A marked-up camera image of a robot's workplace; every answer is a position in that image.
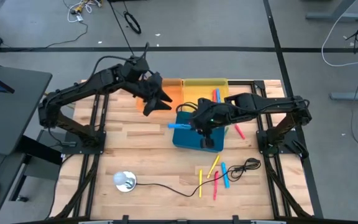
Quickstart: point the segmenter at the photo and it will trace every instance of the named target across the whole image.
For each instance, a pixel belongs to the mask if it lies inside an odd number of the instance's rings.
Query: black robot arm
[[[306,125],[311,120],[309,101],[300,96],[263,98],[256,94],[242,93],[226,97],[224,101],[225,103],[215,103],[205,98],[198,99],[198,108],[193,112],[190,124],[204,136],[201,147],[214,147],[213,139],[210,138],[212,129],[250,121],[265,113],[287,114],[276,127],[267,130],[267,142],[274,146],[280,144],[289,130],[298,125]]]
[[[143,78],[147,72],[150,72],[151,76]],[[93,74],[84,83],[74,83],[64,90],[50,93],[38,107],[40,124],[45,128],[62,128],[77,135],[83,147],[95,147],[99,144],[100,133],[90,125],[82,125],[66,117],[60,108],[88,96],[114,93],[118,89],[144,99],[146,105],[143,114],[146,116],[153,110],[171,109],[163,102],[172,100],[162,90],[160,74],[149,70],[145,57],[132,56],[126,59],[124,65],[117,64]]]

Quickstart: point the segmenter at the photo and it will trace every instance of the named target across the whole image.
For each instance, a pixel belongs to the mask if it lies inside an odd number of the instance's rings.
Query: blue bin
[[[188,124],[188,119],[191,113],[180,111],[177,114],[176,124]],[[200,141],[203,138],[194,130],[175,129],[173,132],[172,143],[176,147],[183,147],[187,149],[195,149],[206,152],[221,152],[223,150],[224,143],[224,127],[215,128],[212,130],[211,138],[214,140],[214,148],[201,148]]]

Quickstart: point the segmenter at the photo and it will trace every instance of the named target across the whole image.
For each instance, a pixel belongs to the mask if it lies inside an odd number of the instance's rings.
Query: yellow marker
[[[200,185],[203,183],[203,170],[200,169]],[[202,186],[200,187],[199,189],[199,192],[198,192],[198,196],[201,198],[201,188]]]
[[[218,161],[219,161],[219,154],[216,156],[215,162],[214,162],[214,164],[212,164],[211,169],[209,170],[209,173],[206,176],[207,179],[211,176],[212,171],[214,170],[214,168],[215,168],[216,164],[218,163]]]

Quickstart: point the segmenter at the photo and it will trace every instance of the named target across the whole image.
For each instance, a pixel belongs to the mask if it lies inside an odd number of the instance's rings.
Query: wooden table
[[[284,96],[280,80],[265,80],[265,85],[268,97]],[[251,92],[250,87],[229,86],[230,95],[244,92]],[[74,120],[89,124],[93,99],[89,97],[76,103]],[[198,193],[188,198],[158,186],[137,186],[129,193],[118,191],[112,177],[124,170],[132,171],[139,183],[165,184],[185,194],[192,193],[198,186],[199,169],[203,170],[204,181],[207,180],[206,174],[216,154],[175,147],[172,144],[173,130],[167,128],[167,123],[175,122],[175,117],[175,113],[159,112],[145,117],[135,108],[135,98],[131,94],[119,90],[110,95],[105,128],[106,148],[99,162],[91,219],[120,220],[123,215],[129,215],[131,220],[230,220],[233,215],[239,215],[240,219],[272,219],[266,171],[255,136],[258,128],[256,119],[239,124],[246,140],[240,138],[233,126],[229,127],[220,161],[229,167],[242,165],[246,159],[254,157],[262,161],[262,166],[249,170],[239,181],[231,182],[230,189],[225,189],[223,180],[219,180],[216,201],[213,200],[213,182],[203,186],[202,198],[198,197]],[[284,114],[272,115],[274,125],[283,117]],[[312,214],[298,156],[283,154],[280,158],[287,188],[298,203]],[[75,192],[81,162],[82,156],[75,155],[62,167],[52,216]],[[215,170],[222,174],[220,166],[216,166]],[[276,194],[280,214],[283,215],[281,196]]]

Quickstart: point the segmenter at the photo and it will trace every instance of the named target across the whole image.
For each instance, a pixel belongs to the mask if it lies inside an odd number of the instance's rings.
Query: concrete floor
[[[282,47],[321,47],[332,22],[305,20],[308,11],[331,11],[339,1],[271,0],[270,7]],[[264,4],[250,0],[149,0],[126,3],[143,33],[124,27],[133,47],[147,41],[160,47],[274,47]],[[121,2],[114,3],[123,11]],[[358,12],[358,1],[349,12]],[[78,41],[54,47],[125,47],[111,9],[106,4],[84,13],[88,33]],[[343,36],[351,35],[358,23],[338,24],[327,47],[350,47]],[[0,36],[11,47],[45,47],[74,39],[84,31],[80,24],[67,22],[61,0],[6,0],[0,10]],[[21,52],[0,53],[0,64],[53,74],[48,91],[64,88],[89,76],[94,62],[103,55],[130,56],[129,52]],[[358,60],[358,54],[327,54],[332,63]],[[152,70],[167,78],[226,77],[280,79],[274,52],[149,52]],[[285,63],[294,94],[311,101],[312,122],[304,128],[311,165],[325,218],[358,220],[358,145],[351,138],[350,107],[331,101],[332,91],[354,91],[358,65],[330,67],[319,53],[285,53]],[[105,60],[99,68],[114,65]],[[358,103],[354,105],[354,130],[358,137]],[[34,116],[26,135],[36,138],[40,126]],[[0,223],[45,218],[52,202],[54,182],[29,179],[22,194],[27,203],[6,202]]]

